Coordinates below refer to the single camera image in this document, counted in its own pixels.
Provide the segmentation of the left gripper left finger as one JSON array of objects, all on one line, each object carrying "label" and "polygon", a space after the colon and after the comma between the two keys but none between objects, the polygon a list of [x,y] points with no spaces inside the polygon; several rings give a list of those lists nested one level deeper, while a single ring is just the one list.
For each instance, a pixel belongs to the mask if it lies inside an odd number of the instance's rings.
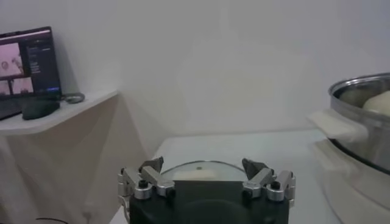
[{"label": "left gripper left finger", "polygon": [[152,194],[172,200],[176,196],[175,182],[160,173],[162,157],[145,161],[138,169],[123,167],[118,174],[118,197],[121,200],[148,200]]}]

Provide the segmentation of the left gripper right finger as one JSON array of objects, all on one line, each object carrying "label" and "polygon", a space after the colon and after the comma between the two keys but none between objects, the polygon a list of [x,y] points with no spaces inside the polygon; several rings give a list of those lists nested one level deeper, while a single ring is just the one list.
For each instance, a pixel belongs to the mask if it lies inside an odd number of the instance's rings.
[{"label": "left gripper right finger", "polygon": [[246,200],[266,198],[273,202],[295,202],[296,177],[292,171],[283,170],[279,174],[264,163],[242,159],[248,180],[243,182],[243,197]]}]

